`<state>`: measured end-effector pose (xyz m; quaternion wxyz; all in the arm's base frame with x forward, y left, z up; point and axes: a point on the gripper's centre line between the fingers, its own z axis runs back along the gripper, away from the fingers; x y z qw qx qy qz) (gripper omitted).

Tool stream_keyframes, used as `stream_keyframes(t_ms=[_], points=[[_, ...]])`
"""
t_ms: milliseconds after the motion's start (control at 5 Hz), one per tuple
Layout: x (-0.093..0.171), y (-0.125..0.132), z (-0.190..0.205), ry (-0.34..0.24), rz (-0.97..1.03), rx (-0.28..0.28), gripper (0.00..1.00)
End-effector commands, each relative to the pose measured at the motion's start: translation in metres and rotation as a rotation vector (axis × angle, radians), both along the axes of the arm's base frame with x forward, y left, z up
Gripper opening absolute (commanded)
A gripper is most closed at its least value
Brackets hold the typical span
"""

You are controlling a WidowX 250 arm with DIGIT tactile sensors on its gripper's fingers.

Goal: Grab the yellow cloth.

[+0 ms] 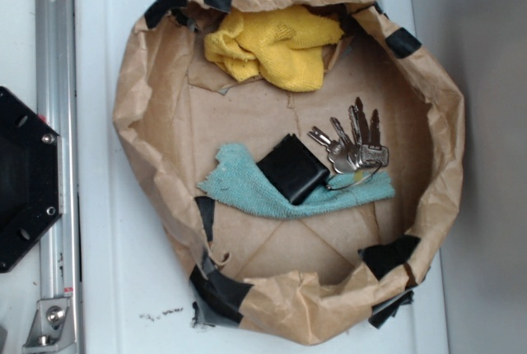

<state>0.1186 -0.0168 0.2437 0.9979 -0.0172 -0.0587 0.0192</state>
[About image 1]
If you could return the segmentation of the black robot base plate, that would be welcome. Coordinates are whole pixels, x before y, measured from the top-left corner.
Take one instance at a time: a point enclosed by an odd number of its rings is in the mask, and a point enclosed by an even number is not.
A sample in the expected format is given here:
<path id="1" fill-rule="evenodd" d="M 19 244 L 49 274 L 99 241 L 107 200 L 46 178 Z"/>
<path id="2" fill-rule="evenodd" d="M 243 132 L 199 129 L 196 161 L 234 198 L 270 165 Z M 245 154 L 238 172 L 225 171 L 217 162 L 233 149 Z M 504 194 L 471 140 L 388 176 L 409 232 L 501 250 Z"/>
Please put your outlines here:
<path id="1" fill-rule="evenodd" d="M 61 217 L 59 140 L 1 88 L 1 272 L 10 272 Z"/>

